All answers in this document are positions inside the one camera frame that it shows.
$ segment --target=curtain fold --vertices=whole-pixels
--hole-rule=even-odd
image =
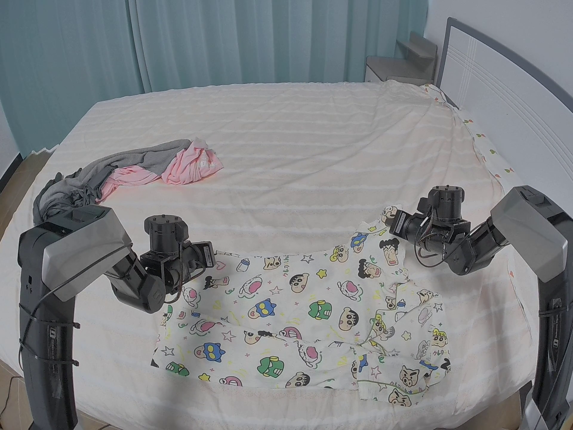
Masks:
[[[243,82],[361,82],[427,0],[0,0],[0,99],[22,154],[101,100]]]

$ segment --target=robotic arm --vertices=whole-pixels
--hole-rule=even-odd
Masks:
[[[415,251],[420,263],[446,262],[457,275],[486,267],[512,244],[538,277],[539,351],[535,383],[526,399],[521,430],[557,430],[569,412],[567,392],[573,371],[573,220],[543,193],[513,188],[475,231],[462,219],[462,188],[436,186],[421,198],[419,213],[397,211],[390,232],[432,255]],[[440,256],[426,265],[421,260]]]
[[[149,314],[166,294],[213,267],[211,242],[192,244],[178,217],[144,223],[151,250],[141,258],[115,213],[90,205],[54,216],[20,236],[20,354],[37,430],[78,428],[73,391],[72,332],[76,295],[105,274],[119,301]]]

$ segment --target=bed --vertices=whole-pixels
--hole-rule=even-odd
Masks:
[[[503,116],[500,126],[484,112],[498,91],[480,88],[479,72],[503,73],[497,77],[498,90],[501,83],[518,98],[517,83],[523,82],[512,71],[522,67],[496,48],[483,34],[449,20],[440,89],[397,82],[247,84],[169,90],[94,105],[39,173],[0,241],[0,358],[18,370],[15,256],[19,234],[32,227],[34,197],[56,172],[72,173],[116,151],[197,136],[225,166],[191,185],[120,187],[106,199],[138,254],[148,249],[143,220],[155,213],[181,216],[191,240],[211,240],[220,250],[322,250],[346,240],[361,221],[376,219],[385,205],[414,211],[420,196],[446,183],[464,187],[464,217],[474,224],[521,180],[545,190],[571,213],[571,200],[564,196],[571,185],[569,191],[555,189],[543,173],[529,171],[530,158],[511,152],[512,143],[498,130],[505,125],[515,132],[523,126],[523,113],[510,116],[502,108],[486,107],[502,113],[495,115]],[[513,67],[505,71],[506,64]],[[528,102],[546,124],[563,104],[550,90],[543,95],[547,90],[539,82]],[[568,134],[549,127],[566,142]],[[536,146],[544,164],[571,176],[571,158],[561,145],[551,144],[555,136],[543,148],[535,132],[523,139],[524,145]],[[411,256],[406,260],[408,268],[416,266]],[[78,409],[124,430],[460,425],[533,379],[536,281],[511,248],[475,274],[458,277],[439,268],[434,279],[455,320],[450,349],[457,362],[421,404],[407,409],[361,401],[354,391],[235,388],[151,368],[161,315],[119,304],[107,279],[97,279],[76,303],[82,326],[74,341],[74,358],[80,362],[74,372]]]

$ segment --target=mattress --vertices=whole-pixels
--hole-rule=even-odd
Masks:
[[[149,246],[143,220],[158,213],[179,215],[192,241],[211,240],[222,251],[319,251],[347,240],[385,205],[415,211],[420,196],[446,183],[465,189],[464,218],[483,221],[502,185],[472,132],[432,91],[397,82],[249,84],[95,104],[39,173],[0,242],[0,358],[19,370],[16,254],[18,236],[32,227],[34,197],[56,172],[117,151],[197,136],[225,166],[186,186],[121,186],[105,200],[138,254]],[[421,271],[412,251],[405,266]],[[524,308],[512,280],[535,277],[507,247],[486,269],[459,277],[443,265],[431,279],[447,302],[456,355],[452,372],[417,406],[364,401],[355,391],[239,388],[159,371],[150,361],[161,314],[120,304],[102,277],[76,301],[77,407],[124,430],[457,426],[533,377],[534,309]]]

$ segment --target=wall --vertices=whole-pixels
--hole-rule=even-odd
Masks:
[[[448,17],[506,45],[573,95],[573,0],[429,0],[425,37],[442,53]]]
[[[18,155],[18,147],[8,127],[2,102],[0,102],[0,177],[4,175],[14,158]]]

